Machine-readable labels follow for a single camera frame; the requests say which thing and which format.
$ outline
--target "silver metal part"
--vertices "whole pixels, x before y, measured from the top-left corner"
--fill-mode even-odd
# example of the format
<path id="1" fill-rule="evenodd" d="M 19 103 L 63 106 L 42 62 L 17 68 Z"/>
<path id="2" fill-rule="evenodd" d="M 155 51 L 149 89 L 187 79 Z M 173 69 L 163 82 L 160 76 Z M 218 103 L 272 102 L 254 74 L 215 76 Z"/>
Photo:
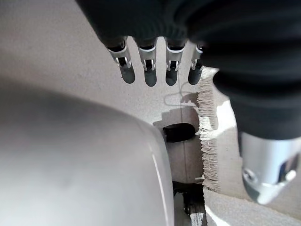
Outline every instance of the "silver metal part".
<path id="1" fill-rule="evenodd" d="M 118 52 L 114 52 L 112 50 L 109 49 L 109 52 L 111 54 L 111 56 L 113 57 L 115 63 L 117 63 L 117 65 L 119 67 L 122 67 L 122 68 L 130 68 L 132 63 L 131 63 L 131 55 L 130 55 L 130 52 L 127 48 L 127 44 L 125 45 L 124 49 L 121 50 L 121 51 L 118 51 Z M 125 59 L 125 62 L 126 64 L 125 65 L 121 65 L 120 62 L 119 62 L 119 58 L 124 58 Z"/>
<path id="2" fill-rule="evenodd" d="M 191 58 L 191 69 L 196 69 L 197 60 L 201 58 L 201 54 L 203 51 L 196 46 L 195 50 L 193 51 L 192 58 Z"/>
<path id="3" fill-rule="evenodd" d="M 171 50 L 170 48 L 168 48 L 168 45 L 166 44 L 166 67 L 167 67 L 168 71 L 170 71 L 170 69 L 171 69 L 172 61 L 176 61 L 175 71 L 177 71 L 179 69 L 183 50 L 184 50 L 184 47 L 180 50 Z"/>
<path id="4" fill-rule="evenodd" d="M 242 132 L 242 177 L 249 196 L 267 204 L 296 176 L 301 137 L 268 140 Z"/>
<path id="5" fill-rule="evenodd" d="M 146 60 L 151 60 L 151 70 L 156 69 L 156 45 L 151 49 L 142 49 L 138 47 L 141 63 L 143 68 L 147 71 Z"/>

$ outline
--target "black object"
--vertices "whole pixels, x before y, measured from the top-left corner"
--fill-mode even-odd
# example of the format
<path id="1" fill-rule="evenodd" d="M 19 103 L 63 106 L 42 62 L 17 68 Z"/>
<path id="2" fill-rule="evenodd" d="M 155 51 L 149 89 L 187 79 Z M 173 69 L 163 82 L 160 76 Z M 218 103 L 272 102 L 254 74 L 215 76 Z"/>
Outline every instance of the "black object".
<path id="1" fill-rule="evenodd" d="M 201 60 L 199 59 L 197 60 L 196 68 L 194 70 L 190 68 L 189 70 L 189 74 L 188 74 L 189 84 L 191 85 L 197 84 L 201 78 L 202 71 L 203 71 L 203 65 L 201 63 Z"/>
<path id="2" fill-rule="evenodd" d="M 177 193 L 181 193 L 183 195 L 185 213 L 190 214 L 190 206 L 193 204 L 205 206 L 202 184 L 185 184 L 173 181 L 173 190 L 174 196 Z"/>
<path id="3" fill-rule="evenodd" d="M 148 86 L 152 87 L 152 86 L 156 85 L 156 83 L 157 83 L 156 70 L 144 71 L 144 79 L 145 79 L 145 83 Z"/>
<path id="4" fill-rule="evenodd" d="M 195 129 L 189 123 L 178 123 L 163 128 L 166 142 L 174 143 L 189 140 L 195 136 Z"/>
<path id="5" fill-rule="evenodd" d="M 126 83 L 131 84 L 135 81 L 135 72 L 132 65 L 130 68 L 121 67 L 120 71 L 122 78 Z"/>
<path id="6" fill-rule="evenodd" d="M 178 71 L 176 71 L 175 66 L 173 66 L 174 62 L 175 61 L 171 62 L 172 66 L 170 68 L 170 71 L 166 70 L 165 81 L 169 86 L 173 86 L 177 82 L 177 78 L 178 78 Z"/>

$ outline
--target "fabric fringe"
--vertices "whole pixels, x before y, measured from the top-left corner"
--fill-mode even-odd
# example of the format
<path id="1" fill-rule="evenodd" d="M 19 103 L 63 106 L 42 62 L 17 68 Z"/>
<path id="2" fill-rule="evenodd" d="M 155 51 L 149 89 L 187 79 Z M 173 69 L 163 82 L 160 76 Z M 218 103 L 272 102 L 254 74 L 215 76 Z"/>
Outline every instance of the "fabric fringe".
<path id="1" fill-rule="evenodd" d="M 218 158 L 215 130 L 217 129 L 216 105 L 212 78 L 216 73 L 214 68 L 204 68 L 199 82 L 198 117 L 201 151 L 204 161 L 203 186 L 211 191 L 219 192 Z"/>

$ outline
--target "robotic hand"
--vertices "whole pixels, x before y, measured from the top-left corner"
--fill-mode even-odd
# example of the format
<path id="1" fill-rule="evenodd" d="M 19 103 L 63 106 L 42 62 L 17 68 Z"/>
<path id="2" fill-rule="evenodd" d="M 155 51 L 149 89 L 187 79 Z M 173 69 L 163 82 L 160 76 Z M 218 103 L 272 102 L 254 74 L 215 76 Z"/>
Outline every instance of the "robotic hand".
<path id="1" fill-rule="evenodd" d="M 166 82 L 177 80 L 186 41 L 196 44 L 188 81 L 219 68 L 238 126 L 242 177 L 266 204 L 296 175 L 301 150 L 301 2 L 294 0 L 77 0 L 100 41 L 135 81 L 127 36 L 138 46 L 145 82 L 156 84 L 156 40 L 166 39 Z"/>

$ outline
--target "gray surface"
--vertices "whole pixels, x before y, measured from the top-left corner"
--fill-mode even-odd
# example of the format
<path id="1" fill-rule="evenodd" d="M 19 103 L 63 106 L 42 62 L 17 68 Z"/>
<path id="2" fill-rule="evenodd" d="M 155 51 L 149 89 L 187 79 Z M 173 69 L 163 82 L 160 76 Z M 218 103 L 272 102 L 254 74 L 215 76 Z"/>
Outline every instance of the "gray surface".
<path id="1" fill-rule="evenodd" d="M 208 226 L 300 226 L 301 221 L 270 208 L 204 189 Z"/>
<path id="2" fill-rule="evenodd" d="M 181 103 L 197 92 L 186 83 L 192 45 L 185 48 L 178 82 L 170 87 L 165 83 L 165 42 L 159 38 L 158 81 L 148 87 L 133 39 L 128 46 L 136 80 L 128 85 L 73 0 L 1 1 L 0 34 L 1 76 L 112 106 L 150 124 L 193 122 L 198 127 L 193 104 Z M 174 180 L 192 182 L 201 176 L 198 138 L 168 148 Z"/>

